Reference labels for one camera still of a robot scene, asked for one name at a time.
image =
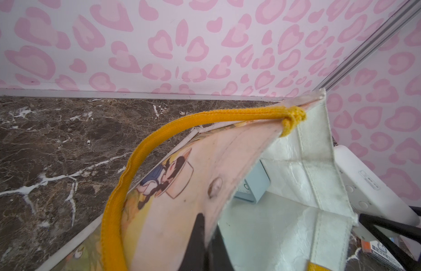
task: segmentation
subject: light blue box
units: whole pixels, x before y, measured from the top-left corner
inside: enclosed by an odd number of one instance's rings
[[[259,160],[245,177],[244,181],[240,183],[234,197],[251,204],[256,204],[270,184],[271,181],[262,162]]]

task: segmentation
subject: white power strip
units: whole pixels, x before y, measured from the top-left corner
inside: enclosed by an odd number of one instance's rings
[[[334,156],[349,202],[357,213],[375,215],[412,226],[420,223],[417,214],[347,147],[335,146]],[[390,230],[379,229],[388,237],[398,236]],[[376,240],[361,224],[354,228],[354,232],[364,241]]]

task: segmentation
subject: yellow bag handle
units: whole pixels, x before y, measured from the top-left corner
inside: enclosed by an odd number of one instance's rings
[[[300,107],[295,106],[291,108],[274,106],[205,111],[167,123],[146,137],[131,154],[126,169],[120,176],[120,180],[105,206],[101,228],[104,269],[106,271],[128,270],[120,232],[123,203],[138,168],[153,149],[175,134],[198,125],[221,121],[251,121],[259,119],[282,119],[283,133],[281,136],[284,137],[298,123],[306,119],[306,114]]]

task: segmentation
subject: wall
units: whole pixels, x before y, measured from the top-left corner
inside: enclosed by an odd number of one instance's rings
[[[0,0],[0,88],[294,97],[403,0]]]
[[[421,207],[421,12],[329,91],[327,105],[337,142]]]

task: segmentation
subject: marble countertop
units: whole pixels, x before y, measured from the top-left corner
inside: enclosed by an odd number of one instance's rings
[[[34,270],[98,217],[139,142],[186,114],[262,101],[0,98],[0,271]],[[144,162],[147,173],[188,131]],[[388,270],[353,236],[347,271]]]

